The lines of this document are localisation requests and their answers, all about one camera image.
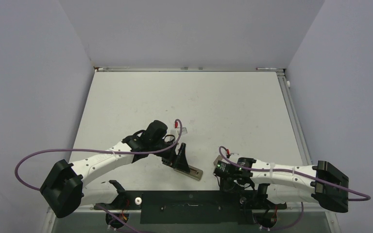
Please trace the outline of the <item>white grey remote control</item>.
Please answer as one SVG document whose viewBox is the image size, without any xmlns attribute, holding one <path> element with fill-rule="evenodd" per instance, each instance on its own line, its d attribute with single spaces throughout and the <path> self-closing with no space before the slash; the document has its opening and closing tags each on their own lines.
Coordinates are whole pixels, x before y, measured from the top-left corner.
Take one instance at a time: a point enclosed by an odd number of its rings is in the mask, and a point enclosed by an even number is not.
<svg viewBox="0 0 373 233">
<path fill-rule="evenodd" d="M 173 170 L 183 175 L 186 175 L 194 180 L 200 181 L 203 176 L 203 171 L 193 166 L 188 166 L 188 167 L 189 167 L 189 172 L 185 172 L 185 171 L 182 171 L 176 168 L 174 168 Z"/>
</svg>

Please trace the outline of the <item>grey battery cover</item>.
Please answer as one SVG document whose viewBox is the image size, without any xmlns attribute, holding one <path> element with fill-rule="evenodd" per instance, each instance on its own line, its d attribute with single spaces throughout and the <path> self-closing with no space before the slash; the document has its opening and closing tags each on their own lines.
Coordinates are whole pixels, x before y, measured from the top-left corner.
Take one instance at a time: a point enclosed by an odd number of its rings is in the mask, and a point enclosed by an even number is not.
<svg viewBox="0 0 373 233">
<path fill-rule="evenodd" d="M 218 155 L 213 162 L 213 166 L 217 166 L 218 162 L 221 161 L 221 160 L 222 160 L 222 157 L 220 155 Z"/>
</svg>

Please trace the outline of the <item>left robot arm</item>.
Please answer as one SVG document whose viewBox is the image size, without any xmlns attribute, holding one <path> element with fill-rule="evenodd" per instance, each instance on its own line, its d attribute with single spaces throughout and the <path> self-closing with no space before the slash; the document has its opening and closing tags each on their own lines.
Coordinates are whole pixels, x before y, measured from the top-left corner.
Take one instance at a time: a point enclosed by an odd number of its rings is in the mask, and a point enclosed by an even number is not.
<svg viewBox="0 0 373 233">
<path fill-rule="evenodd" d="M 173 169 L 190 171 L 186 144 L 179 143 L 187 129 L 179 120 L 174 126 L 168 134 L 167 125 L 154 120 L 145 130 L 123 138 L 108 150 L 100 150 L 93 156 L 71 163 L 66 160 L 56 162 L 40 187 L 41 195 L 58 218 L 90 204 L 102 203 L 114 209 L 121 208 L 125 204 L 123 187 L 115 180 L 96 184 L 94 181 L 97 178 L 150 154 L 160 157 L 164 165 Z"/>
</svg>

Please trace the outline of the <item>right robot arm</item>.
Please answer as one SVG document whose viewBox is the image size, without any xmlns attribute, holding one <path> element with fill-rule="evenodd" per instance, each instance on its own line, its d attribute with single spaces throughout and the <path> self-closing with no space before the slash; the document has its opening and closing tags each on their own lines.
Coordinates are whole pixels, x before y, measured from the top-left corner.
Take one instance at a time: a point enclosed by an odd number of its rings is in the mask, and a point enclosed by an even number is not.
<svg viewBox="0 0 373 233">
<path fill-rule="evenodd" d="M 236 166 L 219 160 L 214 175 L 220 178 L 224 192 L 241 193 L 249 185 L 262 208 L 272 203 L 309 202 L 332 212 L 348 212 L 349 178 L 327 161 L 286 166 L 240 157 Z"/>
</svg>

